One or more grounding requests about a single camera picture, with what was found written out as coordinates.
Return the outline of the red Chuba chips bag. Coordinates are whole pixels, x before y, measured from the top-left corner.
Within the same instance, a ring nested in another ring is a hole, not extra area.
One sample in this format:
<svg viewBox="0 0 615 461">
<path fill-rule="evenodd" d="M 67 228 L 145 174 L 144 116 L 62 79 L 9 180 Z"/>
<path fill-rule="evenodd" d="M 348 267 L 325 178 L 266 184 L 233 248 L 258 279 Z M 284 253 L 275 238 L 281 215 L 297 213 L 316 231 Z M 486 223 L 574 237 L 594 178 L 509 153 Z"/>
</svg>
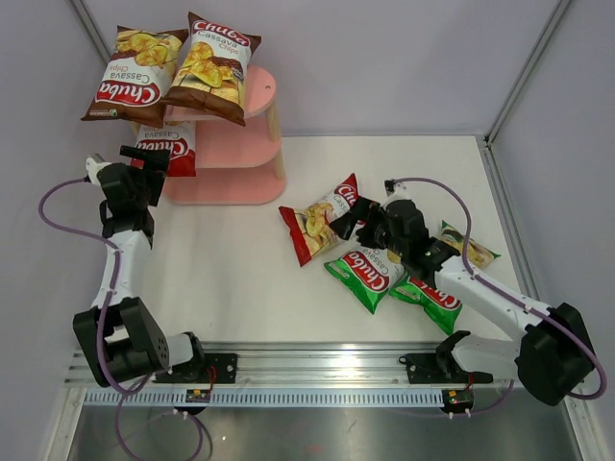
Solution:
<svg viewBox="0 0 615 461">
<path fill-rule="evenodd" d="M 352 173 L 306 208 L 279 207 L 300 267 L 340 243 L 340 238 L 330 228 L 330 222 L 348 212 L 358 196 L 357 176 Z"/>
<path fill-rule="evenodd" d="M 168 177 L 196 176 L 196 123 L 170 122 L 161 129 L 141 125 L 135 146 L 143 150 L 169 150 Z"/>
</svg>

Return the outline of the brown Chuba chips bag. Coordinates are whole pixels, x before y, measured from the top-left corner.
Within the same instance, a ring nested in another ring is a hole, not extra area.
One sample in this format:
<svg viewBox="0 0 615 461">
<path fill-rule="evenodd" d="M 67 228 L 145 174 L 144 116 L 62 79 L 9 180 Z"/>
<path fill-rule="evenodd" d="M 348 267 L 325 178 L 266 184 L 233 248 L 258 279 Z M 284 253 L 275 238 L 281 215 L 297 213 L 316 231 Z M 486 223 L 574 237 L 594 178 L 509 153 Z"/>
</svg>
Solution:
<svg viewBox="0 0 615 461">
<path fill-rule="evenodd" d="M 248 65 L 261 37 L 194 12 L 187 18 L 189 50 L 162 101 L 243 126 Z"/>
<path fill-rule="evenodd" d="M 149 32 L 119 26 L 113 53 L 84 121 L 127 120 L 160 129 L 162 98 L 175 76 L 187 29 Z"/>
</svg>

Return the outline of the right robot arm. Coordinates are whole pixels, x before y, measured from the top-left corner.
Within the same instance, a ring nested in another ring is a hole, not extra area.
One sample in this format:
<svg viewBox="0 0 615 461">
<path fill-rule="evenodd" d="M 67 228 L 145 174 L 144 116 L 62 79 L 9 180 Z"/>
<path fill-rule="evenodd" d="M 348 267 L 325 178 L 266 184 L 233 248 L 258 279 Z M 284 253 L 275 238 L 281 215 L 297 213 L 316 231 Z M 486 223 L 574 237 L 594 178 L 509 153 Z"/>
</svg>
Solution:
<svg viewBox="0 0 615 461">
<path fill-rule="evenodd" d="M 537 400 L 555 406 L 573 397 L 592 372 L 603 371 L 575 307 L 552 307 L 488 277 L 431 236 L 411 200 L 393 197 L 381 205 L 360 197 L 330 228 L 344 240 L 356 237 L 364 247 L 390 251 L 410 275 L 474 308 L 506 334 L 504 340 L 466 330 L 450 335 L 435 353 L 445 379 L 482 374 L 518 381 Z"/>
</svg>

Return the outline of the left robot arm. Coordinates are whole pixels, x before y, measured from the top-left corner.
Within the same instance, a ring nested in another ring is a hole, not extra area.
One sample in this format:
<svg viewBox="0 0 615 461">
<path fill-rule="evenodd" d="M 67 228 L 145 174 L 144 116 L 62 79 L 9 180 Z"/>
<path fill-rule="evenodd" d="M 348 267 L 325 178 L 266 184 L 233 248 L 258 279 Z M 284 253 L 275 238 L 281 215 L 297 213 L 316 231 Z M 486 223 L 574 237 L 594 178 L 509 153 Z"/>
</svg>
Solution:
<svg viewBox="0 0 615 461">
<path fill-rule="evenodd" d="M 171 151 L 123 146 L 120 154 L 138 164 L 98 155 L 86 160 L 87 181 L 104 194 L 95 237 L 106 245 L 107 259 L 99 292 L 90 309 L 74 316 L 73 331 L 102 387 L 162 373 L 198 381 L 208 369 L 198 338 L 190 331 L 165 335 L 139 296 L 153 249 L 150 210 L 159 202 Z"/>
</svg>

